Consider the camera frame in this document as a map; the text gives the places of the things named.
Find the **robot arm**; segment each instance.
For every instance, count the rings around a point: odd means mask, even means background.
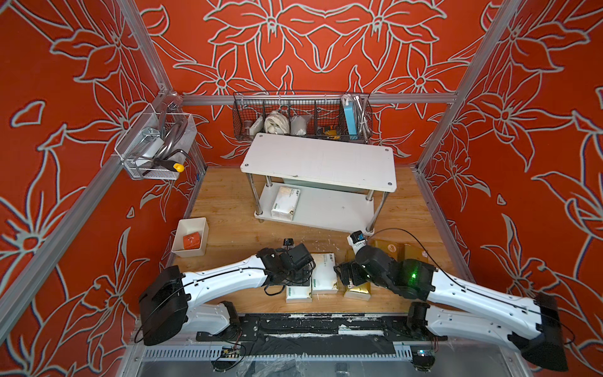
[[[519,350],[535,365],[567,370],[554,297],[542,293],[534,299],[512,296],[464,281],[414,259],[397,262],[383,250],[367,246],[364,236],[358,233],[348,237],[356,253],[355,261],[335,267],[344,285],[370,281],[406,299],[466,311],[449,311],[414,302],[407,323],[411,330],[499,344]]]
[[[264,248],[213,270],[181,273],[177,265],[166,268],[138,300],[144,343],[159,344],[183,329],[217,334],[230,321],[238,321],[236,311],[230,303],[204,303],[246,288],[309,284],[313,263],[306,247],[299,244],[287,250]]]

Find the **white table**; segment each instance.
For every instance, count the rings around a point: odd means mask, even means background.
[[[241,171],[247,173],[253,191],[256,218],[350,233],[373,233],[387,195],[396,190],[393,151],[377,145],[260,133],[253,139]],[[260,197],[252,174],[266,176]],[[366,189],[368,194],[273,183],[271,177]],[[293,221],[271,216],[281,186],[301,190]],[[384,192],[377,211],[375,191]]]

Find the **metal wire basket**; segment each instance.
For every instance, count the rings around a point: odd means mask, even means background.
[[[258,117],[266,119],[273,110],[287,117],[289,123],[295,115],[309,115],[306,134],[302,138],[328,139],[368,143],[373,134],[373,110],[368,103],[368,94],[358,95],[364,105],[364,115],[356,116],[356,135],[348,131],[344,108],[341,104],[343,92],[315,93],[296,91],[296,94],[271,94],[270,92],[238,92],[234,94],[233,128],[239,141],[251,141],[249,127]]]
[[[150,143],[160,138],[159,113],[151,104],[139,115],[144,117],[143,127],[130,133],[128,129],[124,135],[116,142],[115,152],[122,160],[125,170],[132,179],[178,179],[180,173],[170,171],[162,166],[155,165],[152,161],[144,162],[141,160],[141,154]],[[165,127],[169,130],[176,123],[176,117],[184,117],[187,120],[186,130],[180,139],[175,143],[173,150],[183,150],[185,154],[175,153],[170,160],[183,164],[188,156],[188,151],[197,135],[197,128],[190,113],[169,113],[165,118]]]

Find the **red floral wallpaper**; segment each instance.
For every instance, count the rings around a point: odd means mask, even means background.
[[[158,89],[114,0],[4,1],[0,34],[1,294]],[[176,182],[121,173],[0,346],[0,375],[114,374],[196,181],[190,165]]]
[[[454,92],[501,1],[137,0],[174,88],[186,94],[312,89]],[[415,163],[443,104],[377,106],[373,142]],[[203,117],[206,160],[239,165],[228,106]]]
[[[573,376],[603,375],[602,23],[525,1],[425,172],[479,284],[557,297]]]

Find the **white tissue package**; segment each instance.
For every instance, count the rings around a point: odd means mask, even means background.
[[[312,287],[287,287],[285,302],[312,302]]]
[[[312,119],[311,115],[295,115],[291,118],[291,134],[294,136],[303,136],[308,130],[308,121]]]
[[[281,186],[279,193],[276,194],[276,199],[272,205],[272,217],[281,220],[293,221],[293,215],[295,214],[295,207],[297,206],[297,200],[300,198],[301,190]]]
[[[289,134],[289,119],[285,115],[282,115],[276,110],[273,110],[264,121],[264,130],[267,133],[274,133],[276,135],[288,135]]]
[[[260,116],[249,128],[249,136],[256,136],[264,126],[264,119]]]
[[[337,293],[337,274],[335,267],[335,254],[311,254],[316,267],[312,271],[312,294]]]

